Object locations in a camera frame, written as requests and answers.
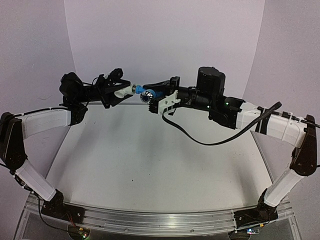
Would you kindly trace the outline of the white plastic pipe fitting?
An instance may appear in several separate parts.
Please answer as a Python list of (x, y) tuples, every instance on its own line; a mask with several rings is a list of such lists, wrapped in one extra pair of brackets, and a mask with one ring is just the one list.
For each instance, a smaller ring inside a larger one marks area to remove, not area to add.
[(136, 93), (136, 85), (131, 84), (125, 88), (117, 90), (114, 92), (114, 95), (119, 99), (124, 99), (126, 96), (133, 96)]

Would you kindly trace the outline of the blue water faucet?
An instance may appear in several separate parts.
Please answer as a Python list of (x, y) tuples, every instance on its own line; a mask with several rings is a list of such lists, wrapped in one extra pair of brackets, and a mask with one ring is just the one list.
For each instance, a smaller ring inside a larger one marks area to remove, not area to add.
[(135, 94), (139, 95), (140, 100), (146, 104), (149, 103), (152, 99), (159, 98), (164, 95), (161, 91), (155, 91), (150, 88), (146, 89), (141, 85), (134, 85), (132, 89)]

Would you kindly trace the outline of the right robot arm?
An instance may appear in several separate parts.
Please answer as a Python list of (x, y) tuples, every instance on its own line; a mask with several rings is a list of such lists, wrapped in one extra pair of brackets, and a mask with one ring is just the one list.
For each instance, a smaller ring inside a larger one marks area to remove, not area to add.
[(234, 213), (238, 228), (264, 224), (278, 218), (277, 206), (304, 177), (312, 175), (317, 165), (317, 124), (311, 115), (297, 117), (281, 112), (281, 103), (269, 108), (224, 95), (225, 74), (214, 67), (200, 67), (195, 86), (180, 86), (180, 78), (136, 88), (149, 111), (165, 118), (177, 108), (208, 112), (208, 118), (220, 126), (236, 129), (240, 136), (247, 131), (270, 136), (291, 144), (292, 160), (283, 174), (260, 196), (257, 206)]

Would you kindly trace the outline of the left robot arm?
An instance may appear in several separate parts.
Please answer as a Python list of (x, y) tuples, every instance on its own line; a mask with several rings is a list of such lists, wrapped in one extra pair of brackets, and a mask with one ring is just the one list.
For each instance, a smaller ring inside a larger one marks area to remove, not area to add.
[(20, 186), (42, 198), (50, 214), (61, 219), (70, 212), (64, 195), (53, 187), (31, 164), (24, 140), (30, 136), (81, 123), (90, 102), (100, 101), (105, 109), (114, 107), (136, 93), (136, 85), (123, 77), (120, 68), (108, 75), (101, 74), (92, 83), (84, 83), (74, 72), (64, 74), (59, 91), (63, 102), (58, 107), (47, 107), (30, 112), (0, 117), (0, 159)]

